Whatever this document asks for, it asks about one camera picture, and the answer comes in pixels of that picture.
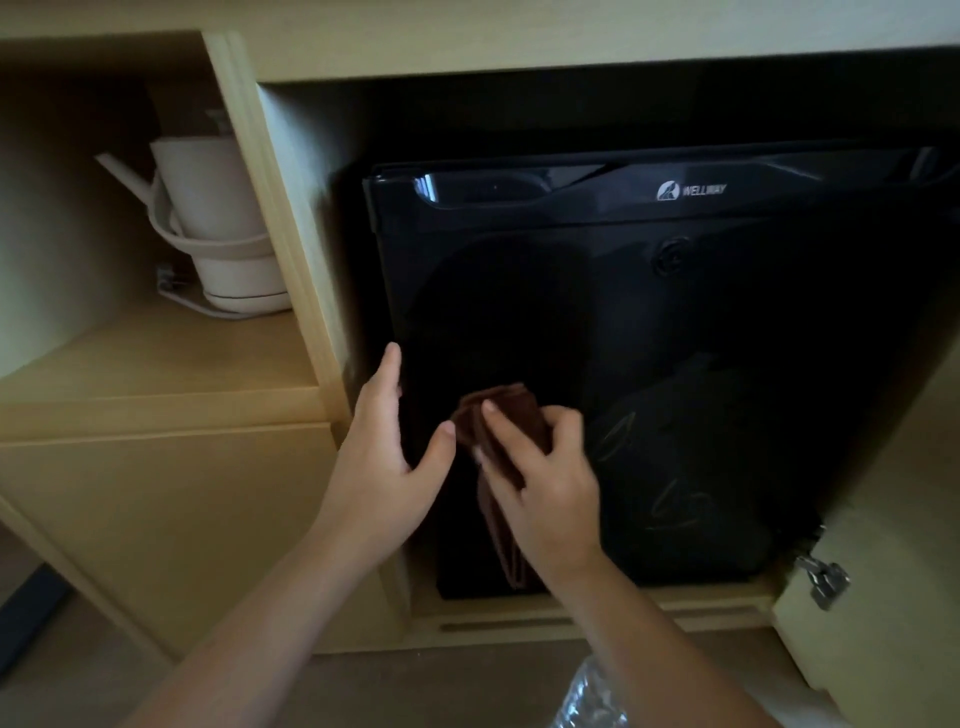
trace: black mini fridge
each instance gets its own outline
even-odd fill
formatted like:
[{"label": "black mini fridge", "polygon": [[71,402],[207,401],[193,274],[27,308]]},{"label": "black mini fridge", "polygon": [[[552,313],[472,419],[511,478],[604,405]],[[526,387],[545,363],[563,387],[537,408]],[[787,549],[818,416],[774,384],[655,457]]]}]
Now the black mini fridge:
[{"label": "black mini fridge", "polygon": [[[637,584],[742,580],[819,525],[957,258],[947,147],[823,141],[381,164],[366,179],[413,461],[464,394],[580,409]],[[446,598],[510,592],[465,453]]]}]

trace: white kettle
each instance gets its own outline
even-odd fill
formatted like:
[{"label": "white kettle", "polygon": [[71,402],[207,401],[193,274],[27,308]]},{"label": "white kettle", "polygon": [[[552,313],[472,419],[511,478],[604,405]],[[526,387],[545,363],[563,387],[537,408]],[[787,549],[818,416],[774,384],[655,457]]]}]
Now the white kettle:
[{"label": "white kettle", "polygon": [[147,206],[154,230],[193,257],[206,299],[240,314],[290,308],[236,139],[162,137],[150,146],[153,183],[113,155],[96,159]]}]

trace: floor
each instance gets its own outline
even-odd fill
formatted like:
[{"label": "floor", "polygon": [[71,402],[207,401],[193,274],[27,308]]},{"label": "floor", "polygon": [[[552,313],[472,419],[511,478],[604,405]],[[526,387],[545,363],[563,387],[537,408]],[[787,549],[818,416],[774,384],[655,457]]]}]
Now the floor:
[{"label": "floor", "polygon": [[[0,530],[0,598],[35,564]],[[773,630],[694,639],[787,728],[847,725],[806,686]],[[276,725],[545,728],[587,655],[586,643],[565,642],[316,657]],[[165,669],[74,596],[0,684],[2,724],[115,725]]]}]

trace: wooden cabinet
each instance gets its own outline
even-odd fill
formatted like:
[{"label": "wooden cabinet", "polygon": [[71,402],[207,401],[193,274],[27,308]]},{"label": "wooden cabinet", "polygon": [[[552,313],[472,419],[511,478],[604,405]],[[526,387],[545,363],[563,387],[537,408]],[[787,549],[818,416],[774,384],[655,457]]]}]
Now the wooden cabinet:
[{"label": "wooden cabinet", "polygon": [[[0,175],[0,209],[18,223],[0,241],[0,517],[143,644],[182,655],[319,504],[330,429],[342,436],[369,371],[334,187],[379,133],[710,124],[719,106],[709,104],[730,98],[703,94],[704,59],[946,46],[960,31],[960,11],[936,0],[921,11],[858,0],[782,12],[758,0],[724,10],[697,0],[686,12],[602,0],[561,3],[548,18],[539,3],[501,5],[0,10],[0,67],[110,77],[95,89],[42,87],[71,109],[98,109],[96,123],[58,121],[39,85],[7,87],[16,103],[0,102],[0,145],[33,173]],[[843,74],[793,81],[786,94],[778,73],[763,77],[765,92],[720,109],[724,120],[960,127],[956,53],[875,56],[881,70],[866,75],[862,56],[845,58]],[[671,60],[681,62],[643,63]],[[602,63],[619,65],[529,70]],[[225,324],[153,301],[142,210],[90,158],[103,151],[92,148],[98,129],[147,140],[142,99],[114,77],[209,82],[211,69],[296,318]],[[495,73],[504,69],[528,70]],[[742,85],[734,76],[730,87]],[[931,351],[948,351],[940,360],[908,352],[925,362],[912,394],[825,509],[814,555],[852,580],[829,611],[786,558],[746,584],[651,591],[686,629],[774,623],[810,683],[856,724],[948,725],[960,713],[955,333],[951,323],[933,337]],[[404,548],[363,582],[318,651],[579,635],[546,595],[444,601],[432,562],[429,544]]]}]

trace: kettle spout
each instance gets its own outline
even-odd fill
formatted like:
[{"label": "kettle spout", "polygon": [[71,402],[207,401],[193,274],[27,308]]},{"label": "kettle spout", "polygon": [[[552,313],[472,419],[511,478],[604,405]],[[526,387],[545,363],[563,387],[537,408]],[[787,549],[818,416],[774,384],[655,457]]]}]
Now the kettle spout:
[{"label": "kettle spout", "polygon": [[130,192],[136,196],[137,200],[144,205],[150,204],[152,192],[150,190],[149,182],[140,177],[130,167],[112,154],[104,152],[94,158],[103,165],[104,169],[110,172],[110,174],[119,180],[121,184],[129,189]]}]

